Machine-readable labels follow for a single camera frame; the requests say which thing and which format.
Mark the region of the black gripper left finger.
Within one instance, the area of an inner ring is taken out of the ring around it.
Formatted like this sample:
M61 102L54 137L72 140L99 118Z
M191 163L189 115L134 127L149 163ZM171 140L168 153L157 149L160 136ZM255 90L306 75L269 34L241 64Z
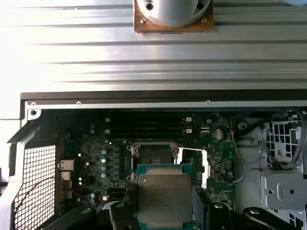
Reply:
M122 201L108 202L99 213L85 205L40 227L41 230L137 230L137 191L128 190Z

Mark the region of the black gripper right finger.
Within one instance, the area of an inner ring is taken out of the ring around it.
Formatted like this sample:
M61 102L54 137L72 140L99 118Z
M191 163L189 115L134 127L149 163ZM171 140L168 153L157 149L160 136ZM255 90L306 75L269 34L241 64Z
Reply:
M294 230L291 224L259 208L238 214L225 203L213 202L206 192L193 186L193 215L200 230Z

